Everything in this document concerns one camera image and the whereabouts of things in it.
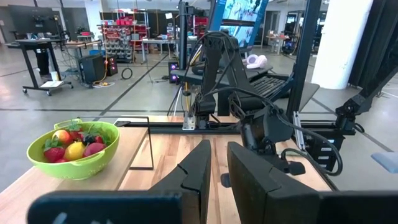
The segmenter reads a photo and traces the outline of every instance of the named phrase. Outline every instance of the black box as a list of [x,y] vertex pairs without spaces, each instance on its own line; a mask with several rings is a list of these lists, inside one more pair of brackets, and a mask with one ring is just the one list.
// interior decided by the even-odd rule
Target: black box
[[89,55],[79,59],[80,69],[83,72],[83,82],[92,84],[105,76],[105,64],[102,55]]
[[176,69],[178,69],[178,62],[169,62],[168,63],[168,66],[169,66],[169,83],[177,83],[177,81],[178,81],[178,76],[176,76],[176,75],[172,75],[171,74],[171,71],[172,70],[176,70]]
[[105,62],[105,56],[103,56],[103,58],[106,64],[106,76],[108,77],[116,74],[118,72],[118,64],[116,63],[117,56],[108,56],[108,62]]

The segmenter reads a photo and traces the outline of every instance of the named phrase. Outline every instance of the gray floor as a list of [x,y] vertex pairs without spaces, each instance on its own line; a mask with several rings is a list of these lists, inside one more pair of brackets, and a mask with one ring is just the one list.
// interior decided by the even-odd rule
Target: gray floor
[[[71,60],[56,52],[61,70],[66,70]],[[33,67],[36,59],[30,52]],[[273,72],[290,73],[294,58],[266,53]],[[148,66],[130,65],[133,77],[122,80],[120,72],[106,79],[113,86],[87,89],[74,76],[67,76],[75,88],[67,86],[48,97],[44,92],[29,90],[22,93],[22,85],[31,85],[22,53],[17,49],[0,47],[0,190],[5,189],[32,165],[25,152],[29,144],[41,134],[50,131],[53,124],[89,115],[153,114],[165,115],[177,87],[168,82],[151,83],[150,79],[167,74],[166,54],[149,55]],[[315,59],[311,58],[307,80],[310,80]],[[121,71],[126,64],[119,65]],[[332,113],[359,90],[319,89],[313,100],[303,109],[303,119],[335,119]],[[344,169],[339,177],[331,179],[341,190],[397,189],[398,176],[385,171],[374,162],[374,152],[396,151],[398,134],[398,80],[393,79],[385,87],[383,96],[375,98],[370,112],[358,117],[366,134],[349,136],[343,143],[341,155]]]

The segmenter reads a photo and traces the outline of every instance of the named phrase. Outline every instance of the plum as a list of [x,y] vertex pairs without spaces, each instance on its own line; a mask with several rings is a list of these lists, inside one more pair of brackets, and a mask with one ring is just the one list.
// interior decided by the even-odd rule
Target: plum
[[100,151],[104,150],[105,148],[106,148],[105,144],[97,143],[97,142],[91,143],[88,146],[86,146],[86,149],[83,153],[83,157],[88,157],[93,154],[96,154],[97,152],[100,152]]

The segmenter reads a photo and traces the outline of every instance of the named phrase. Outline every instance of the red apple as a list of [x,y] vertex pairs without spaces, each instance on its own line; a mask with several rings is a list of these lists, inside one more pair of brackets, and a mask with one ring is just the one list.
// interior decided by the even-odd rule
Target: red apple
[[66,130],[56,131],[52,137],[54,138],[55,136],[58,137],[58,141],[62,142],[62,144],[66,145],[66,146],[69,146],[70,144],[73,143],[72,136]]
[[104,150],[105,148],[106,148],[105,144],[97,143],[97,142],[91,143],[88,146],[86,146],[86,149],[83,153],[83,157],[88,157],[93,154],[96,154],[97,152],[100,152],[100,151]]

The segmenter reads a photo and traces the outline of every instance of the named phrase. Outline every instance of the strawberry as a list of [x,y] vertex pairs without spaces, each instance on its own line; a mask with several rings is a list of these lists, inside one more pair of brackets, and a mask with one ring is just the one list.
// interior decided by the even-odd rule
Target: strawberry
[[49,162],[62,159],[64,154],[65,149],[62,147],[62,142],[58,140],[58,137],[54,136],[52,139],[46,140],[44,156]]
[[61,162],[69,162],[69,160],[61,158],[61,159],[55,161],[55,163],[61,163]]
[[57,160],[62,159],[64,154],[65,150],[62,147],[52,147],[44,151],[44,156],[49,162],[56,162]]
[[68,126],[67,130],[74,140],[83,140],[83,136],[79,133],[83,131],[83,128],[77,125],[76,122],[71,121],[71,125]]
[[80,129],[77,130],[77,131],[71,131],[71,130],[69,130],[69,134],[72,136],[72,138],[73,138],[74,140],[81,140],[81,139],[82,139],[82,136],[81,136],[81,134],[79,134],[79,132],[81,132],[81,131],[83,131],[82,128],[80,128]]
[[101,136],[95,136],[94,142],[104,144],[104,141],[102,140],[102,137],[101,137]]

